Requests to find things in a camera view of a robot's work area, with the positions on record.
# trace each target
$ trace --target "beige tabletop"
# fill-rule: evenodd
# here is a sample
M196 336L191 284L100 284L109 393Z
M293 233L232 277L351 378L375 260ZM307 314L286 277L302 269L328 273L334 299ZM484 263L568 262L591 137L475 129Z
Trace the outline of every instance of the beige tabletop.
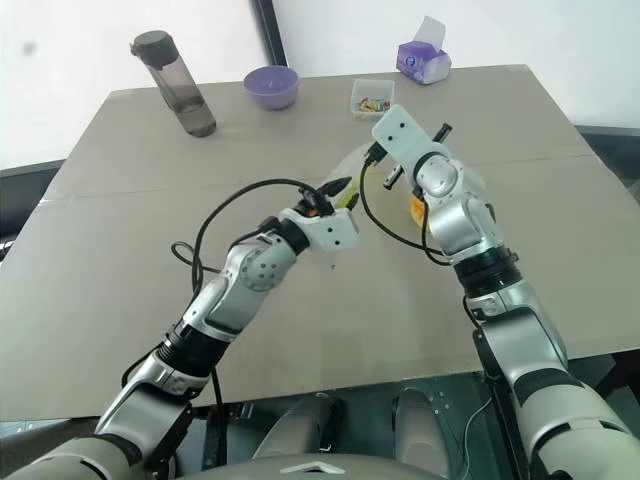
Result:
M640 210L523 66L458 69L396 100L486 180L519 266L572 358L640 344L635 277ZM320 183L371 124L348 111L354 77L304 79L290 109L264 112L237 83L205 85L219 130L184 134L154 89L103 104L0 268L0 419L98 415L126 366L188 300L189 270L169 253L239 186L274 176ZM370 177L374 209L417 239L407 192ZM205 263L291 205L258 191L211 226ZM450 269L376 230L355 211L358 248L305 253L230 347L226 401L477 370L462 289ZM198 400L212 402L209 390Z

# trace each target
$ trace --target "water bottle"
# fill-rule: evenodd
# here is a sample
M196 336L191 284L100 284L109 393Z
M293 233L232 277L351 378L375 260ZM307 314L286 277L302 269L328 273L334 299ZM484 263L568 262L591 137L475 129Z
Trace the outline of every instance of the water bottle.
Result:
M167 105L189 135L206 137L216 129L216 119L182 61L173 38L154 30L138 35L131 53L147 66Z

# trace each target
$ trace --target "tissue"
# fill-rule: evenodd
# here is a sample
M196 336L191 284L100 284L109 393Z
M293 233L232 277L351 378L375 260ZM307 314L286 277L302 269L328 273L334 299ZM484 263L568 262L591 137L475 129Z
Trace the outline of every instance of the tissue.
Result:
M442 50L446 27L431 17L424 17L413 41L398 47L396 68L416 83L425 85L447 78L451 58Z

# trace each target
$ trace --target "cardboard surface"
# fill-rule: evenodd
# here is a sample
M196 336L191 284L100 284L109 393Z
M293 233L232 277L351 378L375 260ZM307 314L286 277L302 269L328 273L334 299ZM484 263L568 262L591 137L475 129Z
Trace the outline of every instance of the cardboard surface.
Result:
M477 89L478 72L485 69L470 70L476 71L475 82L452 82L461 102ZM501 71L506 79L520 78L511 77L506 67L486 71L491 75ZM493 83L503 78L494 76ZM513 80L511 87L522 90L522 97L531 95L526 89L539 88L529 73L526 77L522 83ZM335 81L324 80L328 85ZM324 80L314 80L319 87L310 98L325 96L330 101L331 89L325 89ZM407 86L397 85L399 103L410 87L420 88L408 81ZM157 168L150 168L152 159L145 150L151 148L148 142L114 145L111 136L115 134L110 129L116 126L107 122L104 112L117 110L113 102L124 101L128 94L112 96L105 103L70 159L73 162L65 164L54 180L47 194L50 200L32 215L0 268L3 421L101 414L119 391L122 371L159 341L190 297L189 269L170 254L170 243L193 241L202 219L222 199L241 184L275 176L269 166L280 174L289 172L319 183L342 157L366 140L359 137L364 130L361 124L345 121L343 129L354 131L350 146L339 158L319 156L316 163L308 156L305 160L308 151L302 143L265 140L268 148L281 154L266 157L264 162L254 158L252 163L234 154L212 180L206 172L198 174L185 167L189 160L205 165L203 150L196 144L183 145L180 159L156 159ZM437 105L437 98L428 105ZM547 110L535 119L531 112L521 112L522 118L513 120L520 128L512 125L512 134L506 136L507 140L525 139L530 133L520 131L525 125L539 124L539 131L555 125L545 130L546 137L539 134L544 142L530 142L518 150L515 140L490 140L495 123L486 115L480 121L478 113L470 110L469 116L477 123L473 134L462 129L471 136L461 143L464 136L458 137L463 132L456 121L470 122L463 118L462 102L457 106L459 118L446 118L456 127L448 143L485 179L487 198L496 207L508 246L520 254L518 265L558 325L570 356L637 347L640 325L634 317L634 300L635 275L640 271L640 209L545 98ZM346 103L343 107L346 115ZM221 142L228 152L235 151L233 145L239 151L248 148L241 141L243 132L251 130L253 120L263 115L250 105L245 111L247 121L243 128L238 127L238 139ZM419 112L420 121L429 116L415 106L412 111ZM279 118L278 113L268 115ZM425 124L433 129L440 120ZM122 122L128 122L126 116ZM224 123L220 122L222 133ZM313 120L301 115L298 123L305 122ZM328 118L322 122L325 126L335 123ZM102 125L104 138L98 135L97 125ZM276 127L269 128L275 132ZM347 133L338 135L339 143L346 143ZM93 148L87 145L87 136ZM308 138L316 138L311 130ZM167 149L177 149L174 140L165 140ZM326 145L338 148L330 141ZM515 158L504 155L500 147ZM523 153L527 148L529 158ZM558 148L570 153L553 154ZM121 158L115 163L106 160L118 149L128 152L126 176L119 172L126 166ZM140 164L134 161L131 150L135 149ZM468 157L471 151L491 149L501 155L499 162L486 153ZM239 178L246 171L243 162L255 165L248 178ZM419 231L409 217L406 189L387 193L380 186L390 168L383 164L372 172L368 183L371 203L392 228L417 240ZM136 176L144 171L146 177ZM133 191L117 193L129 189ZM295 191L274 187L234 203L211 225L203 249L205 264L220 265L233 238L296 198ZM303 254L229 348L220 364L226 401L480 368L454 272L386 237L360 207L355 218L361 232L359 247L335 254ZM197 403L212 401L212 392L206 390Z

